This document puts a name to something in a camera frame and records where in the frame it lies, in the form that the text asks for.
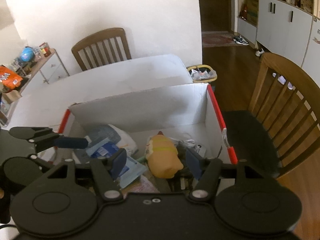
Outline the blue wet wipe packet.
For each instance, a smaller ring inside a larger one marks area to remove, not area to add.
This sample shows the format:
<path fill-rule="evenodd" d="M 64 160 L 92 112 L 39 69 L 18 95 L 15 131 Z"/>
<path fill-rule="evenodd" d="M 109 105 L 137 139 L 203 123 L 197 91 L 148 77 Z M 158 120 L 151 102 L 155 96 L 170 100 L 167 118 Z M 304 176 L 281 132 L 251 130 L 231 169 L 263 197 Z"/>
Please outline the blue wet wipe packet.
<path fill-rule="evenodd" d="M 104 157 L 111 163 L 108 172 L 121 189 L 129 186 L 146 171 L 143 164 L 128 156 L 124 148 L 119 148 L 108 139 L 89 143 L 86 153 L 92 158 Z"/>

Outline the white grey tissue pack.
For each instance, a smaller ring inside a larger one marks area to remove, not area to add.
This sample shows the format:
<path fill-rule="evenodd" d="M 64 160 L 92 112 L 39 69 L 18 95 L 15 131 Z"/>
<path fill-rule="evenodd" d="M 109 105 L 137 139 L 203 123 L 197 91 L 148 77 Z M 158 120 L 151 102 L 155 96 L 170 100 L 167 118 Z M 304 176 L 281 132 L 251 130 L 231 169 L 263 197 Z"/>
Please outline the white grey tissue pack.
<path fill-rule="evenodd" d="M 86 153 L 92 158 L 111 157 L 121 148 L 128 156 L 138 152 L 137 144 L 129 134 L 112 124 L 91 129 L 86 139 L 88 140 Z"/>

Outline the pink snack packet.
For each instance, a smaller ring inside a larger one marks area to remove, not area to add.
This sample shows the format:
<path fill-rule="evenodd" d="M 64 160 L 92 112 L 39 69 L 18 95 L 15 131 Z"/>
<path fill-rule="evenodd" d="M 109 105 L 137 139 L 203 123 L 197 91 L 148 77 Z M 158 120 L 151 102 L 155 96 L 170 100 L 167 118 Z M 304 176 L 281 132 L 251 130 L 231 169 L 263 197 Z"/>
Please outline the pink snack packet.
<path fill-rule="evenodd" d="M 144 175 L 139 176 L 130 185 L 122 189 L 122 192 L 127 194 L 133 193 L 159 193 L 158 189 Z"/>

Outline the yellow plush toy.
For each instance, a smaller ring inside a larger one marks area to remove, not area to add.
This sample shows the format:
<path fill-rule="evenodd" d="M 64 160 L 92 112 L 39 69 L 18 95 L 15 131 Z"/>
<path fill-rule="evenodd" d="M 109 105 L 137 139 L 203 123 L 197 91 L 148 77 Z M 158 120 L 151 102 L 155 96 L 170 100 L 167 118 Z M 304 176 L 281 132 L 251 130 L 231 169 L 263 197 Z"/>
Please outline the yellow plush toy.
<path fill-rule="evenodd" d="M 162 131 L 149 139 L 145 157 L 149 170 L 156 178 L 174 178 L 175 174 L 184 168 L 176 146 Z"/>

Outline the orange white snack packet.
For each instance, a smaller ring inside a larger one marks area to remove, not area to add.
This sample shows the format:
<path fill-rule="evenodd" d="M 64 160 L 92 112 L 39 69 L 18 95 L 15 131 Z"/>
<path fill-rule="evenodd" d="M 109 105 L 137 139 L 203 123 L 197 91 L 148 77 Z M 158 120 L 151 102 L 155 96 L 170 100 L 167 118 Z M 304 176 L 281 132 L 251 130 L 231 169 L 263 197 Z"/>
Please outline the orange white snack packet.
<path fill-rule="evenodd" d="M 202 144 L 196 144 L 193 147 L 194 152 L 196 153 L 196 156 L 199 158 L 205 158 L 206 153 L 207 153 L 207 149 L 204 145 Z"/>

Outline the clear bag dark contents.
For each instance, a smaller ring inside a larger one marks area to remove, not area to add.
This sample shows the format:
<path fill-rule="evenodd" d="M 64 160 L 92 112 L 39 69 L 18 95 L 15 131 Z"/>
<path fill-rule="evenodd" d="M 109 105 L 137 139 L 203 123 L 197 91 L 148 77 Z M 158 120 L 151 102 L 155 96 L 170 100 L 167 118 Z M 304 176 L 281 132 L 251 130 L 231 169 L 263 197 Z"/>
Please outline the clear bag dark contents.
<path fill-rule="evenodd" d="M 183 168 L 181 170 L 179 170 L 177 172 L 177 174 L 180 177 L 186 177 L 186 178 L 193 177 L 193 174 L 191 173 L 191 171 L 187 165 L 187 162 L 186 162 L 185 156 L 186 156 L 187 148 L 181 142 L 179 142 L 178 145 L 176 146 L 176 149 L 178 151 L 178 158 L 179 158 L 180 162 L 183 164 Z"/>

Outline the red white cardboard box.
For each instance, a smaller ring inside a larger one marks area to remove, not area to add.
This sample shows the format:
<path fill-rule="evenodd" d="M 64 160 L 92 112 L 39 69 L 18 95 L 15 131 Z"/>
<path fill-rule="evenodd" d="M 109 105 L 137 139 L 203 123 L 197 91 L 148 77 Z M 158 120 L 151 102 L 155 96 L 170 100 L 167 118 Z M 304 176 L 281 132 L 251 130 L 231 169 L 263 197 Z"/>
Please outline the red white cardboard box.
<path fill-rule="evenodd" d="M 193 139 L 202 145 L 204 158 L 219 157 L 225 164 L 236 161 L 227 146 L 226 128 L 209 85 L 193 83 L 142 90 L 75 104 L 67 109 L 62 132 L 84 137 L 103 125 L 114 125 L 126 132 L 142 157 L 150 137 L 159 131 L 174 141 Z"/>

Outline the white drawer sideboard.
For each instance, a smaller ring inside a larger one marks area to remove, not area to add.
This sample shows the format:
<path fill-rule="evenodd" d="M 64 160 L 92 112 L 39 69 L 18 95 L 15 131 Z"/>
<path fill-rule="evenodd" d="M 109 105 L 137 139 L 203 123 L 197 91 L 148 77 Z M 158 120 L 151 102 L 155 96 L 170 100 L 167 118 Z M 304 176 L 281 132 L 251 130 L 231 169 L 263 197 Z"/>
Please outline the white drawer sideboard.
<path fill-rule="evenodd" d="M 48 57 L 42 57 L 31 69 L 30 78 L 19 91 L 21 96 L 29 95 L 70 76 L 57 51 L 50 49 L 50 52 Z"/>

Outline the orange snack bag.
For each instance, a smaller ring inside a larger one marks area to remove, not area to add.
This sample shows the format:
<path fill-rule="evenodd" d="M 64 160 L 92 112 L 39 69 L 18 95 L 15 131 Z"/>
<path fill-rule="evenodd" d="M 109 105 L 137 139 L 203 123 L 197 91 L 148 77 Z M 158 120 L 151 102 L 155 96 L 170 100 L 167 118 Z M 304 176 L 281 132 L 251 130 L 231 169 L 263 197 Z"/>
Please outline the orange snack bag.
<path fill-rule="evenodd" d="M 8 87 L 9 89 L 15 89 L 19 87 L 21 85 L 21 82 L 23 81 L 23 78 L 21 76 L 5 67 L 4 65 L 0 66 L 0 78 L 1 83 L 3 83 L 3 85 L 5 87 Z"/>

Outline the wooden chair beside box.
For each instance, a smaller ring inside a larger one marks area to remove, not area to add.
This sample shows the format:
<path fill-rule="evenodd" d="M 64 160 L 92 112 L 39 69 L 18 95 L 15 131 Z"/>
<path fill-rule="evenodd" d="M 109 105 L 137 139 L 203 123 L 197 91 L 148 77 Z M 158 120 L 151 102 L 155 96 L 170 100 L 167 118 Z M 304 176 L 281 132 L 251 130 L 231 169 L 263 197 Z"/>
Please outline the wooden chair beside box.
<path fill-rule="evenodd" d="M 246 110 L 222 114 L 237 159 L 280 178 L 319 150 L 319 86 L 289 59 L 263 53 Z"/>

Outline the red lidded jar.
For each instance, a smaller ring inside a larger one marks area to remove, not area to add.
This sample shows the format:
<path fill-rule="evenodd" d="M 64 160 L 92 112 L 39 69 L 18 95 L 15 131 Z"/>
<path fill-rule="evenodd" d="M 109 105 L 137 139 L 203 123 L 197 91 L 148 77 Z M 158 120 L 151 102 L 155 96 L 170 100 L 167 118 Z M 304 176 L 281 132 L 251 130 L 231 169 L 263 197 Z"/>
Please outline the red lidded jar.
<path fill-rule="evenodd" d="M 48 57 L 51 54 L 50 47 L 47 42 L 43 42 L 39 48 L 44 57 Z"/>

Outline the blue globe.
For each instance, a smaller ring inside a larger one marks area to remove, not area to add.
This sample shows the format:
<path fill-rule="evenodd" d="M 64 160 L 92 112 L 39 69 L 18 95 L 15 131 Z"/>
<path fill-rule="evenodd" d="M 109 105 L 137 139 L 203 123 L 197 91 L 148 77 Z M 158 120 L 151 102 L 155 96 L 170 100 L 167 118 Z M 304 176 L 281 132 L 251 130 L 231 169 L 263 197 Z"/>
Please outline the blue globe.
<path fill-rule="evenodd" d="M 25 47 L 20 54 L 20 59 L 23 62 L 30 62 L 34 57 L 35 53 L 31 47 Z"/>

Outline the yellow waste basket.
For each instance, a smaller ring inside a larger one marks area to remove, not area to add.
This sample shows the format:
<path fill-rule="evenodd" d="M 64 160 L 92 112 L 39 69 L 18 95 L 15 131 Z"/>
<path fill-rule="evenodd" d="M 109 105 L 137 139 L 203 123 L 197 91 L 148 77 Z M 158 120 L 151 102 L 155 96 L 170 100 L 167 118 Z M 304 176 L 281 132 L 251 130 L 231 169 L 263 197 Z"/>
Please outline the yellow waste basket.
<path fill-rule="evenodd" d="M 211 83 L 217 80 L 217 73 L 206 64 L 187 67 L 193 83 Z"/>

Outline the wooden chair far side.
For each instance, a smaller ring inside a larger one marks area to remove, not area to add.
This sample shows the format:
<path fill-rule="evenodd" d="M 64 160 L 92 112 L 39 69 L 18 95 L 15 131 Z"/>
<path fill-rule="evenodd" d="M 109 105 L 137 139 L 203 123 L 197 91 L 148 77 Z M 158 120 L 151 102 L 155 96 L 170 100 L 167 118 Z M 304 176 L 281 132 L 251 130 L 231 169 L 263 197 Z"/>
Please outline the wooden chair far side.
<path fill-rule="evenodd" d="M 76 43 L 71 52 L 83 71 L 132 59 L 123 28 L 93 33 Z"/>

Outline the grey wall cabinet unit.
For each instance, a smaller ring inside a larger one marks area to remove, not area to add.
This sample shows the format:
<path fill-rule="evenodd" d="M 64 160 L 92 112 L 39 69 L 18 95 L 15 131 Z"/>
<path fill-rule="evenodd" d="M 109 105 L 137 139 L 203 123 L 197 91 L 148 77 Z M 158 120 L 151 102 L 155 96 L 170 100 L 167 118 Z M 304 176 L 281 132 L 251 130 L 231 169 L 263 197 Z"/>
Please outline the grey wall cabinet unit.
<path fill-rule="evenodd" d="M 236 32 L 319 80 L 319 0 L 238 0 Z"/>

